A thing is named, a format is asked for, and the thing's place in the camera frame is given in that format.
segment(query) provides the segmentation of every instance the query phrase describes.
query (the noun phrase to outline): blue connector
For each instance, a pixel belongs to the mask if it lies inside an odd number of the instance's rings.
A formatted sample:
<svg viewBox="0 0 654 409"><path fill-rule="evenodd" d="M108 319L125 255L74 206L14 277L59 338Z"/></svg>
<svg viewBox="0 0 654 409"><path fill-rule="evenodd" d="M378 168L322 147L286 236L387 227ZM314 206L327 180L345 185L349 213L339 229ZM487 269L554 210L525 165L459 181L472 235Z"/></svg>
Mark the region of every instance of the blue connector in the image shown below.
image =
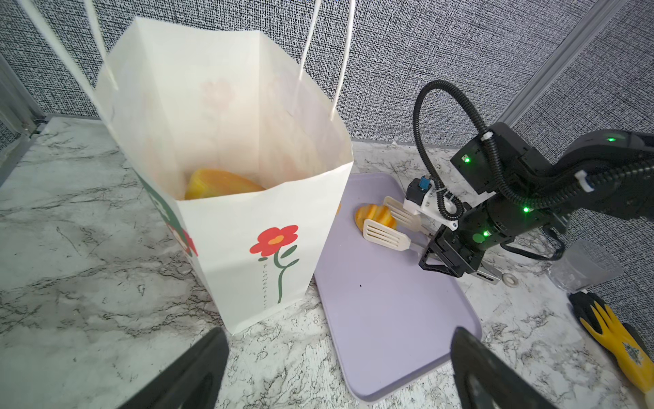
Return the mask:
<svg viewBox="0 0 654 409"><path fill-rule="evenodd" d="M418 184L418 187L422 189L423 192L426 192L427 190L429 190L429 186L431 186L431 184L432 182L423 176L420 179L420 183Z"/></svg>

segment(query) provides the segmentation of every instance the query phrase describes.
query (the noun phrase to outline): purple tray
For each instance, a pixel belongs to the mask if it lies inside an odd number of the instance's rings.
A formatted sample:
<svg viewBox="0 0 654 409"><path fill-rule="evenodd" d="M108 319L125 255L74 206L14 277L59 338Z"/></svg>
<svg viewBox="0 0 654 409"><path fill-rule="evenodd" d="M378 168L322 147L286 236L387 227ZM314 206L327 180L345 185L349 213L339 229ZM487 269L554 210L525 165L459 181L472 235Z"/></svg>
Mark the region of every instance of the purple tray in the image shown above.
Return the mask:
<svg viewBox="0 0 654 409"><path fill-rule="evenodd" d="M481 339L479 318L455 278L422 270L412 250L363 238L354 213L385 196L403 201L391 176L350 175L315 272L345 383L363 402L382 399L446 363L455 328ZM400 230L412 240L421 237Z"/></svg>

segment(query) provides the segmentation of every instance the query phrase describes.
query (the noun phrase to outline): white bracket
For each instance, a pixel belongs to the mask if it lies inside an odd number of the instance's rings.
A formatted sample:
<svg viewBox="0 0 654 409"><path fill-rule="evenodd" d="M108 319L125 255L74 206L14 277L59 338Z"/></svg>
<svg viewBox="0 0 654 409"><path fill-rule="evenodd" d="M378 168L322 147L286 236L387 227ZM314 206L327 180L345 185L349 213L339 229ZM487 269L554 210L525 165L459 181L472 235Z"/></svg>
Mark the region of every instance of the white bracket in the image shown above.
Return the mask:
<svg viewBox="0 0 654 409"><path fill-rule="evenodd" d="M458 221L457 220L452 221L443 218L441 212L438 210L438 202L436 200L436 190L437 189L435 189L434 185L432 184L429 190L427 190L427 193L425 193L421 205L418 205L412 202L411 200L404 199L403 207L406 211L408 211L412 215L417 215L418 213L422 213L425 216L439 222L440 224L444 224L450 230L454 231L458 228ZM445 198L445 208L448 211L456 210L456 206L454 205L454 203L450 202L447 198Z"/></svg>
<svg viewBox="0 0 654 409"><path fill-rule="evenodd" d="M586 192L586 193L590 193L590 192L594 191L595 189L593 189L590 186L590 184L586 180L586 176L588 176L588 173L586 173L585 170L580 170L580 171L578 171L577 173L574 174L574 177L576 177L577 181L579 181L579 185L581 186L583 191Z"/></svg>

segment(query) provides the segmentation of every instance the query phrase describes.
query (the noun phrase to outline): white spatula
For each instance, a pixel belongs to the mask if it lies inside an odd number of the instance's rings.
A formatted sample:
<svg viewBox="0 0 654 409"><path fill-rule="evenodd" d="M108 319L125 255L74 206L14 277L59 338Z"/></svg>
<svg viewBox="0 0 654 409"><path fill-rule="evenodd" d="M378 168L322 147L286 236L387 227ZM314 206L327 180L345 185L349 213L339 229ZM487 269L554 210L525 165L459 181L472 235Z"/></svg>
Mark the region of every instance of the white spatula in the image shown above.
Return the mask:
<svg viewBox="0 0 654 409"><path fill-rule="evenodd" d="M424 247L412 243L406 234L371 219L364 221L364 238L389 249L397 251L411 249L420 255L424 253Z"/></svg>
<svg viewBox="0 0 654 409"><path fill-rule="evenodd" d="M427 236L433 235L434 232L422 225L420 215L412 215L404 209L401 202L390 196L384 198L384 205L390 209L390 214L398 221L400 226L404 226L412 232L420 232Z"/></svg>

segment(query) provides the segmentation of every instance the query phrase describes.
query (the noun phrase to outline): gray fabric wall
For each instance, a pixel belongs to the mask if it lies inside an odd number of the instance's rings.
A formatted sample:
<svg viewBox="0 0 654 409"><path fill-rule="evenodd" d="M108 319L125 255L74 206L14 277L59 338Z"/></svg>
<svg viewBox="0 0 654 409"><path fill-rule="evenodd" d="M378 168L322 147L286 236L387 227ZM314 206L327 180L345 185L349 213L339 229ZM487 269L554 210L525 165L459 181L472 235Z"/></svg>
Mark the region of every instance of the gray fabric wall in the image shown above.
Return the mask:
<svg viewBox="0 0 654 409"><path fill-rule="evenodd" d="M12 132L5 124L0 122L0 151L9 146L17 137L17 133Z"/></svg>
<svg viewBox="0 0 654 409"><path fill-rule="evenodd" d="M331 96L345 43L347 3L322 5L307 72ZM356 12L339 112L353 137L412 141L411 110L433 79L457 83L496 118L594 0L365 0ZM100 65L81 0L36 0L93 82ZM96 0L112 47L134 16L206 29L260 29L299 59L313 1ZM46 113L96 115L14 0L0 2L0 53ZM429 97L426 142L462 145L473 135L449 97Z"/></svg>
<svg viewBox="0 0 654 409"><path fill-rule="evenodd" d="M653 111L654 2L630 0L514 129L555 161L577 136L592 130L654 133ZM654 223L577 211L565 239L597 243L622 264L625 275L593 290L654 351Z"/></svg>

